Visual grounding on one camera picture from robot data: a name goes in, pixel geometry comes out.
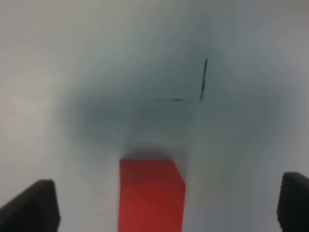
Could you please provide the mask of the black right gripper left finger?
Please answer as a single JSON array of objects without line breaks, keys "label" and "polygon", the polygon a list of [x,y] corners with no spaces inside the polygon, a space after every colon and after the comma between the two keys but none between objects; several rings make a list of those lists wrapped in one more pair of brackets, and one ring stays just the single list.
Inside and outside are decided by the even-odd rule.
[{"label": "black right gripper left finger", "polygon": [[0,208],[2,232],[57,232],[60,225],[56,185],[42,179]]}]

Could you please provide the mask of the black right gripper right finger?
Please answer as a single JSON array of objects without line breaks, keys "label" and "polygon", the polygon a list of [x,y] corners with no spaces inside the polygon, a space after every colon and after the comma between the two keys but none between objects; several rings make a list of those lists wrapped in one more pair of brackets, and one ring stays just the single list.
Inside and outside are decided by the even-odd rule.
[{"label": "black right gripper right finger", "polygon": [[298,172],[282,176],[277,218],[283,232],[309,230],[309,179]]}]

